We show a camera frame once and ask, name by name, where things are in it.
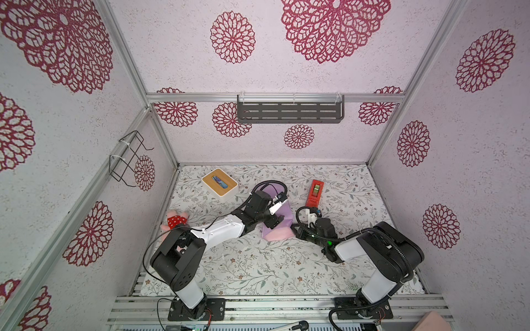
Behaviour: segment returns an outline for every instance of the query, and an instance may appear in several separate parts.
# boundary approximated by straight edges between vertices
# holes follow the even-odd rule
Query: red tape dispenser
[[[308,207],[319,207],[320,196],[322,195],[322,190],[324,189],[324,182],[313,180],[311,184],[311,189],[309,190],[309,196],[305,203]]]

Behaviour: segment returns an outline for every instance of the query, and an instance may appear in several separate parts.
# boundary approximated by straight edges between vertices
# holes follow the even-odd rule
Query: enclosure
[[[207,225],[265,180],[293,212],[320,180],[340,237],[383,221],[423,250],[394,318],[363,324],[434,310],[453,330],[526,329],[529,15],[525,0],[0,0],[1,329],[180,325],[142,266],[166,212]],[[216,168],[238,182],[226,202],[201,182]],[[194,279],[227,300],[210,328],[317,330],[376,269],[258,225]]]

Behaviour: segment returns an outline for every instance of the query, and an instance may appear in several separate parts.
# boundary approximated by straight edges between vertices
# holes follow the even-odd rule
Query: mounting plate
[[[351,298],[335,298],[335,307],[354,307],[355,297]],[[392,314],[392,309],[390,308],[390,305],[388,304],[388,300],[381,303],[379,306],[376,306],[374,308],[370,308],[368,311],[368,316],[372,316],[371,318],[374,319],[391,319],[394,318],[394,314]],[[346,310],[346,311],[339,311],[337,312],[337,317],[339,319],[363,319],[359,315],[355,313],[355,308],[352,308],[352,310]]]
[[[210,308],[213,315],[211,320],[223,320],[225,318],[225,302],[226,299],[206,299],[206,308]],[[183,313],[184,304],[181,300],[173,301],[169,310],[167,320],[169,321],[190,321],[190,319]],[[202,314],[198,320],[208,320],[210,315],[208,312]]]

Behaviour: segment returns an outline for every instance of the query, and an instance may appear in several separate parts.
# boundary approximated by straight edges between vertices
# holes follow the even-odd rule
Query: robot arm
[[[364,300],[363,304],[374,303],[395,294],[404,282],[413,277],[412,270],[425,258],[415,243],[388,223],[380,222],[373,229],[376,231],[361,230],[359,236],[329,249],[329,256],[333,258],[334,254],[337,258],[334,262],[342,263],[368,255],[376,266],[377,270],[358,293],[360,300]]]
[[[261,222],[272,229],[283,220],[283,216],[278,217],[275,213],[287,201],[285,185],[281,183],[284,191],[274,199],[268,193],[256,190],[270,182],[274,183],[259,183],[241,206],[207,228],[174,228],[151,257],[151,266],[179,296],[189,318],[199,318],[206,308],[206,295],[193,280],[204,251],[244,236]]]
[[[310,209],[309,223],[300,222],[298,213],[303,209]],[[366,285],[356,294],[354,300],[339,308],[340,310],[353,310],[361,318],[374,314],[379,307],[385,306],[382,302],[395,294],[399,288],[413,277],[413,269],[423,260],[422,250],[406,238],[399,231],[386,222],[380,222],[374,227],[362,229],[346,238],[338,238],[335,228],[328,218],[315,208],[302,207],[296,212],[298,224],[291,226],[296,237],[311,241],[322,247],[322,253],[332,262],[342,263],[368,255],[377,270],[372,274]]]

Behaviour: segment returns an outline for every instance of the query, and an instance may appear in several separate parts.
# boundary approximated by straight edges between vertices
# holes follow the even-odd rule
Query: red polka dot fabric
[[[174,229],[179,224],[186,224],[187,221],[188,221],[187,218],[177,215],[177,216],[169,217],[167,219],[167,225],[169,226],[170,229]]]

